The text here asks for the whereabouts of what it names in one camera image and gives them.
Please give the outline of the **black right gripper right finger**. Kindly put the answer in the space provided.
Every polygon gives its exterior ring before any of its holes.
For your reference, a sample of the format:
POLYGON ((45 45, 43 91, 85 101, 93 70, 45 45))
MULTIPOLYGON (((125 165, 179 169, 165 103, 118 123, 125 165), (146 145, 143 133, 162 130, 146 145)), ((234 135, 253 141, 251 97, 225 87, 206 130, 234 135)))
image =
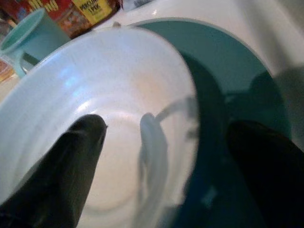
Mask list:
POLYGON ((234 121, 228 149, 269 228, 304 226, 304 153, 278 131, 234 121))

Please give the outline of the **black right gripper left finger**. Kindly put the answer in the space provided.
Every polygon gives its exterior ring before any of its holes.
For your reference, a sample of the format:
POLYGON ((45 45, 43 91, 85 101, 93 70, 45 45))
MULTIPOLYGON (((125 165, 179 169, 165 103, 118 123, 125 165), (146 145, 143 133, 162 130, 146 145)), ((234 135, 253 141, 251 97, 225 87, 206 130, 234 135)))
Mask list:
POLYGON ((97 114, 78 118, 0 206, 3 228, 75 228, 105 141, 97 114))

